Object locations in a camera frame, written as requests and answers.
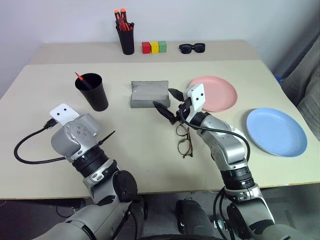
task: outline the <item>plate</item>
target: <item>plate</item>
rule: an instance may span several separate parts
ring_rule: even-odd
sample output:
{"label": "plate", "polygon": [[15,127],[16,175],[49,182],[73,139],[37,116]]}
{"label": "plate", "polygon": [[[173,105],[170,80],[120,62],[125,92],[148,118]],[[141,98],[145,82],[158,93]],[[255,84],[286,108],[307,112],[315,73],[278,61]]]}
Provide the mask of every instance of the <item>plate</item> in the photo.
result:
{"label": "plate", "polygon": [[237,102],[237,92],[229,82],[217,76],[201,76],[189,84],[203,84],[205,103],[203,110],[208,112],[221,112],[231,108]]}
{"label": "plate", "polygon": [[307,149],[304,130],[282,111],[257,108],[248,115],[246,127],[254,143],[269,154],[293,158]]}

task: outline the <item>green block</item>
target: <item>green block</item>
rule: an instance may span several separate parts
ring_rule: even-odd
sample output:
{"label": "green block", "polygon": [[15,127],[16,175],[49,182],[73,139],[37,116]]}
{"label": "green block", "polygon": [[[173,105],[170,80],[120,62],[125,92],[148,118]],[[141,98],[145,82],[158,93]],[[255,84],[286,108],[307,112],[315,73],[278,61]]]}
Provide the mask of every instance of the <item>green block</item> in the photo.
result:
{"label": "green block", "polygon": [[159,53],[166,53],[167,52],[166,41],[158,41],[158,44],[159,44]]}

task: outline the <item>white wall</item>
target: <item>white wall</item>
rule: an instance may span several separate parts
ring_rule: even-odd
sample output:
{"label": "white wall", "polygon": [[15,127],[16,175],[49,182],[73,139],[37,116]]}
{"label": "white wall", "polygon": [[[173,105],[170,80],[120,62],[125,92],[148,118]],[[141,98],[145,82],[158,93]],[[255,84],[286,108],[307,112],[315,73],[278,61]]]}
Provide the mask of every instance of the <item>white wall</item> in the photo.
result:
{"label": "white wall", "polygon": [[273,70],[301,37],[319,0],[1,0],[0,97],[41,43],[117,41],[125,7],[136,41],[243,39]]}

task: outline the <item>pink plate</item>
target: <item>pink plate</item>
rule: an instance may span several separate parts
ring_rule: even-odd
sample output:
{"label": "pink plate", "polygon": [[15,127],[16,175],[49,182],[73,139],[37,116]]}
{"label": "pink plate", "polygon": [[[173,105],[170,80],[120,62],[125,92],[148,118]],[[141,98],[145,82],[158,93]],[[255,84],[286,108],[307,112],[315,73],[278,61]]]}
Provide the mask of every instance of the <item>pink plate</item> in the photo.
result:
{"label": "pink plate", "polygon": [[203,110],[221,112],[235,105],[238,95],[229,82],[217,76],[201,76],[192,80],[189,86],[204,85],[205,103]]}

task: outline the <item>table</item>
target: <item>table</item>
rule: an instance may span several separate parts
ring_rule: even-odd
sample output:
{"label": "table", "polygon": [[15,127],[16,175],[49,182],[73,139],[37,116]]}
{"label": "table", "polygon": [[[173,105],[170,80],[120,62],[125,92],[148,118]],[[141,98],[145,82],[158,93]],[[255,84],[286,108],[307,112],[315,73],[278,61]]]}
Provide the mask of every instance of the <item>table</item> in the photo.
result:
{"label": "table", "polygon": [[[204,53],[181,54],[180,42],[168,42],[167,53],[121,53],[119,43],[44,45],[26,65],[0,100],[2,112],[0,198],[45,199],[89,196],[82,176],[66,160],[27,165],[15,160],[13,149],[26,135],[42,128],[49,111],[61,103],[78,113],[90,113],[100,124],[97,139],[116,130],[101,148],[118,165],[130,171],[139,193],[217,190],[223,181],[209,148],[191,131],[194,157],[177,151],[175,126],[154,108],[130,108],[131,81],[169,81],[170,88],[184,91],[199,76],[226,79],[237,90],[238,100],[227,111],[212,113],[239,128],[246,136],[245,121],[255,108],[269,107],[293,117],[304,129],[308,148],[295,158],[270,155],[250,138],[249,167],[262,188],[320,181],[319,142],[301,114],[287,99],[269,69],[244,41],[206,42]],[[97,73],[103,79],[109,107],[94,111],[75,88],[74,72]],[[171,99],[172,112],[178,101]],[[19,154],[26,160],[59,157],[51,136],[59,125],[25,142]]]}

